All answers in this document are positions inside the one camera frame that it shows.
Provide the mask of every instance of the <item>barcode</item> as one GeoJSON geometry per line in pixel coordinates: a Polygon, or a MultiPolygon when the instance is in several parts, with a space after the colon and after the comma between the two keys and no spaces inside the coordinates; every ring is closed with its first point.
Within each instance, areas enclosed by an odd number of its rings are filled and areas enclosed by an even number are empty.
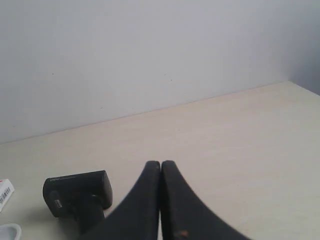
{"type": "Polygon", "coordinates": [[[9,193],[11,192],[11,189],[8,187],[4,193],[1,194],[0,196],[0,204],[3,204],[9,193]]]}

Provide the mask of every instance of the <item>light wood tabletop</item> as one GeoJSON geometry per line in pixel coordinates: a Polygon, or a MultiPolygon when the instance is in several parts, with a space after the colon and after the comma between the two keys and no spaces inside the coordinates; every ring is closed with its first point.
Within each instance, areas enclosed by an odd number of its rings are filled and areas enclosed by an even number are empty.
{"type": "Polygon", "coordinates": [[[108,214],[148,160],[174,160],[249,238],[320,239],[320,96],[289,81],[2,144],[0,179],[16,191],[0,225],[19,224],[23,240],[76,239],[75,224],[46,206],[45,179],[106,170],[108,214]]]}

